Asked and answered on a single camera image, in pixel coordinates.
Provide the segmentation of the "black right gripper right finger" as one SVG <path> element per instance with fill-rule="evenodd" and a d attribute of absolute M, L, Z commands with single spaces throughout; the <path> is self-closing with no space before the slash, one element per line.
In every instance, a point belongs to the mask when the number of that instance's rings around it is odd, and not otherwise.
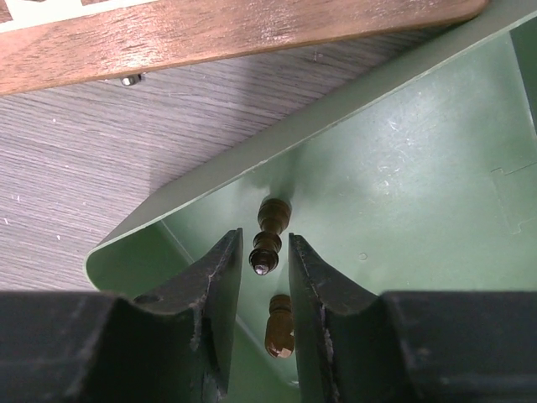
<path fill-rule="evenodd" d="M 289 236 L 289 289 L 304 402 L 394 402 L 399 349 L 383 301 Z"/>

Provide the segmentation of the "green plastic tray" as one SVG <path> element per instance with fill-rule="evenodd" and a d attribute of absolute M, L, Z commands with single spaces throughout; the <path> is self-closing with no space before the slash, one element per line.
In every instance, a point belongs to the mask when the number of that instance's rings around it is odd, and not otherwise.
<path fill-rule="evenodd" d="M 535 290 L 536 4 L 472 21 L 156 191 L 87 256 L 135 297 L 289 203 L 289 231 L 370 291 Z"/>

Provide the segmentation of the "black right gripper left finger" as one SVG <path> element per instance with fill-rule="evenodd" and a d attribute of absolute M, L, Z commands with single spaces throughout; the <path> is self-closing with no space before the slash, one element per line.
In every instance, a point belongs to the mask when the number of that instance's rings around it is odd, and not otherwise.
<path fill-rule="evenodd" d="M 242 229 L 134 301 L 114 306 L 115 402 L 227 396 L 242 273 Z"/>

